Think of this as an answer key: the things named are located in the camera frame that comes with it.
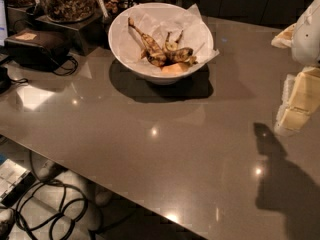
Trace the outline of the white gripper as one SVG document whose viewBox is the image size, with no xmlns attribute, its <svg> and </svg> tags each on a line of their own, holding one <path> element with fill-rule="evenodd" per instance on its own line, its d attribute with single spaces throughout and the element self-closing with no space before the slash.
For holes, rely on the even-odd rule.
<svg viewBox="0 0 320 240">
<path fill-rule="evenodd" d="M 290 48 L 295 61 L 305 66 L 296 76 L 288 74 L 274 131 L 280 136 L 298 133 L 320 106 L 320 0 L 314 0 L 300 16 L 276 35 L 271 45 Z"/>
</svg>

